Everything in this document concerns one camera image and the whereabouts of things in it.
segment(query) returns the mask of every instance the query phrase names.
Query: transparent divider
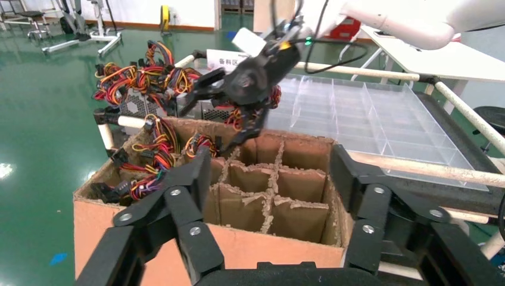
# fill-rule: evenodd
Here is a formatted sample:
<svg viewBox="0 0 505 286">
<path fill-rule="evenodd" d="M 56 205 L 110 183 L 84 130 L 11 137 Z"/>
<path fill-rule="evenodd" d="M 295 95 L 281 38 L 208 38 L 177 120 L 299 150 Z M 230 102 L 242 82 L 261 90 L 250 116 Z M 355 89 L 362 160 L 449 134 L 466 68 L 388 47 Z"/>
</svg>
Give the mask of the transparent divider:
<svg viewBox="0 0 505 286">
<path fill-rule="evenodd" d="M 290 74 L 266 128 L 325 136 L 346 149 L 473 169 L 407 86 Z M 391 176 L 487 191 L 481 184 L 384 170 Z"/>
</svg>

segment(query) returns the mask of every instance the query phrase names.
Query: green floor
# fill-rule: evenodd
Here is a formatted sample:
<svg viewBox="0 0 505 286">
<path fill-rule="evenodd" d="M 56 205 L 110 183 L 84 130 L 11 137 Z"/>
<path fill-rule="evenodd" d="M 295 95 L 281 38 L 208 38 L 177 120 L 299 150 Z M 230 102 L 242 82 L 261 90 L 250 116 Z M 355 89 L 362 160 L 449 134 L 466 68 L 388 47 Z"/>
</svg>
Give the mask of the green floor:
<svg viewBox="0 0 505 286">
<path fill-rule="evenodd" d="M 231 22 L 222 32 L 177 32 L 163 41 L 176 60 L 194 49 L 234 50 L 227 31 L 239 24 Z M 17 27 L 0 32 L 0 163 L 14 169 L 0 179 L 0 285 L 71 285 L 72 192 L 107 159 L 92 116 L 104 106 L 91 98 L 94 65 L 125 65 L 144 57 L 147 40 L 162 38 L 158 32 L 125 30 L 120 47 L 103 59 L 96 57 L 101 46 L 94 43 L 46 57 L 25 32 Z M 61 36 L 54 39 L 62 41 Z M 338 54 L 334 46 L 317 46 L 311 61 L 331 63 Z M 379 68 L 379 63 L 370 68 Z M 471 132 L 459 113 L 454 118 Z"/>
</svg>

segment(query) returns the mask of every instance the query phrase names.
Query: brown cardboard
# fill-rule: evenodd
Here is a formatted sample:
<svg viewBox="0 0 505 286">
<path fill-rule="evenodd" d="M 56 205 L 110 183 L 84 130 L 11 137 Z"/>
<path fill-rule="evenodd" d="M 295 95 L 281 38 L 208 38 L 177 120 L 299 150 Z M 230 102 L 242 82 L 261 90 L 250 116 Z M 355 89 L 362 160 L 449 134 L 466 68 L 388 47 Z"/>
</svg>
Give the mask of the brown cardboard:
<svg viewBox="0 0 505 286">
<path fill-rule="evenodd" d="M 328 139 L 292 139 L 284 143 L 282 164 L 290 168 L 328 171 L 332 143 Z"/>
<path fill-rule="evenodd" d="M 244 162 L 246 166 L 253 164 L 273 164 L 279 154 L 281 138 L 278 136 L 261 136 L 248 140 L 239 147 L 240 154 L 237 160 Z"/>
<path fill-rule="evenodd" d="M 318 170 L 281 169 L 277 179 L 278 194 L 310 203 L 321 203 L 325 174 Z"/>
<path fill-rule="evenodd" d="M 258 232 L 265 221 L 265 194 L 246 194 L 228 184 L 219 184 L 219 210 L 222 225 Z"/>
<path fill-rule="evenodd" d="M 243 192 L 265 192 L 272 173 L 270 169 L 250 168 L 238 162 L 231 162 L 225 182 Z"/>
<path fill-rule="evenodd" d="M 270 232 L 280 237 L 319 243 L 323 234 L 328 205 L 307 203 L 276 196 Z"/>
<path fill-rule="evenodd" d="M 212 137 L 221 136 L 225 144 L 235 134 L 232 128 L 219 123 L 173 118 L 167 120 L 173 124 L 181 144 L 195 132 Z M 152 135 L 141 131 L 132 136 L 123 148 L 135 162 L 139 154 L 134 152 L 131 146 L 136 142 L 148 143 L 150 140 Z M 249 140 L 245 146 L 235 148 L 223 157 L 212 159 L 211 187 L 202 213 L 205 222 L 216 224 L 209 226 L 225 255 L 228 269 L 255 268 L 259 261 L 281 264 L 315 261 L 318 267 L 336 267 L 340 264 L 342 249 L 338 247 L 347 245 L 352 231 L 352 220 L 345 213 L 339 197 L 332 196 L 332 184 L 324 183 L 322 179 L 328 175 L 328 156 L 322 153 L 324 151 L 315 151 L 319 148 L 329 154 L 332 143 L 331 139 L 264 130 L 259 138 Z M 187 162 L 184 156 L 178 158 L 177 165 Z M 301 178 L 284 176 L 293 173 L 300 174 Z M 114 214 L 124 209 L 103 204 L 93 196 L 90 184 L 107 182 L 114 185 L 134 176 L 144 175 L 119 172 L 111 160 L 107 160 L 99 171 L 74 193 L 76 275 L 84 267 L 105 229 L 111 227 Z M 279 183 L 280 176 L 287 182 Z M 291 182 L 297 179 L 305 184 L 302 189 L 307 194 L 301 191 L 300 186 L 292 186 L 302 184 Z M 232 181 L 236 186 L 227 184 Z M 289 196 L 282 198 L 276 196 L 279 194 L 279 185 L 282 186 L 281 189 L 297 189 L 281 191 L 283 195 Z M 296 200 L 303 198 L 317 201 L 317 197 L 322 197 L 320 201 L 324 203 Z M 171 241 L 147 264 L 142 285 L 188 283 L 178 249 Z"/>
<path fill-rule="evenodd" d="M 74 202 L 75 270 L 79 276 L 111 218 L 122 208 L 88 201 Z M 314 261 L 318 268 L 340 266 L 343 248 L 307 243 L 284 237 L 255 234 L 208 225 L 226 260 L 226 269 L 254 269 L 258 262 L 300 264 Z M 155 259 L 146 264 L 142 286 L 190 286 L 175 240 L 165 243 Z"/>
</svg>

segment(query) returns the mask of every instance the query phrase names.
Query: yellow object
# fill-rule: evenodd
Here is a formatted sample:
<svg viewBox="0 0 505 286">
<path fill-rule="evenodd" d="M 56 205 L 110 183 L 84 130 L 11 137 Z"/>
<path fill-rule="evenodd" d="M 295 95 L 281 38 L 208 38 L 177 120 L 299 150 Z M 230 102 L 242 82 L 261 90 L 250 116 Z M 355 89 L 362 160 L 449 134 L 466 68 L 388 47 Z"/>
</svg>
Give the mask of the yellow object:
<svg viewBox="0 0 505 286">
<path fill-rule="evenodd" d="M 280 50 L 281 50 L 281 51 L 282 51 L 283 49 L 288 49 L 288 48 L 290 48 L 290 47 L 291 47 L 291 45 L 289 44 L 289 42 L 282 42 L 282 43 L 280 44 Z"/>
<path fill-rule="evenodd" d="M 161 6 L 160 29 L 162 32 L 168 32 L 170 25 L 170 8 L 168 5 Z"/>
</svg>

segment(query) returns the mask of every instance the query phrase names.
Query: white label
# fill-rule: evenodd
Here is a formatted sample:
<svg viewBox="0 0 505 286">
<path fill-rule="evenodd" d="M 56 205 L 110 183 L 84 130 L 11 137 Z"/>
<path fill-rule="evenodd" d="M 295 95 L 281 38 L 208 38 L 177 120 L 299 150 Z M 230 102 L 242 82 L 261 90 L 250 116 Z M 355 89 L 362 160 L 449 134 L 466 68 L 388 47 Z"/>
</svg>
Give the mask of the white label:
<svg viewBox="0 0 505 286">
<path fill-rule="evenodd" d="M 267 44 L 263 38 L 249 31 L 247 28 L 238 30 L 232 43 L 251 57 L 259 55 Z"/>
<path fill-rule="evenodd" d="M 240 62 L 249 56 L 244 52 L 221 51 L 219 49 L 207 50 L 207 67 L 215 70 L 224 67 L 227 72 L 231 72 Z"/>
</svg>

